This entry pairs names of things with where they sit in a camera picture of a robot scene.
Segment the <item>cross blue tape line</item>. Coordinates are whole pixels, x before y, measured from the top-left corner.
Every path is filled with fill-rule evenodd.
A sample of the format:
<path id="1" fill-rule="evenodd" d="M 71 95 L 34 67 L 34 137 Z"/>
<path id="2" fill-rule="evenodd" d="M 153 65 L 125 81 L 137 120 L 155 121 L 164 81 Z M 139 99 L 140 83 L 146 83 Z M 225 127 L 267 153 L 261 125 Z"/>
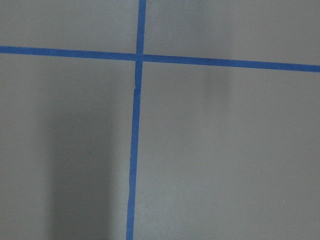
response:
<path id="1" fill-rule="evenodd" d="M 1 46 L 0 52 L 2 54 L 16 54 L 16 55 L 120 60 L 120 61 L 132 61 L 132 62 L 140 61 L 140 62 L 148 62 L 148 63 L 218 66 L 218 67 L 296 71 L 296 72 L 310 72 L 310 73 L 320 72 L 319 65 L 268 62 L 268 61 L 201 58 L 201 57 L 187 57 L 187 56 L 167 56 L 167 55 L 153 55 L 153 54 L 139 55 L 134 53 L 20 47 L 20 46 Z"/>

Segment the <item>long blue tape line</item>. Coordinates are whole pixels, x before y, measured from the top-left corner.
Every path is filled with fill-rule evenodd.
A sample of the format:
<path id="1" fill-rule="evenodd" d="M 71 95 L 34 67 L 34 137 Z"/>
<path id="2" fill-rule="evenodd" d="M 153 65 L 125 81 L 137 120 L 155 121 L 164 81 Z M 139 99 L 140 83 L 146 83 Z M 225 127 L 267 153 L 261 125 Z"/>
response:
<path id="1" fill-rule="evenodd" d="M 140 0 L 138 2 L 136 57 L 135 57 L 135 71 L 134 71 L 134 92 L 133 92 L 133 105 L 132 105 L 131 145 L 130 145 L 129 178 L 128 178 L 129 195 L 128 195 L 128 201 L 127 201 L 127 220 L 126 220 L 126 236 L 125 236 L 127 240 L 132 240 L 134 238 L 146 7 L 147 7 L 147 2 L 145 0 Z"/>

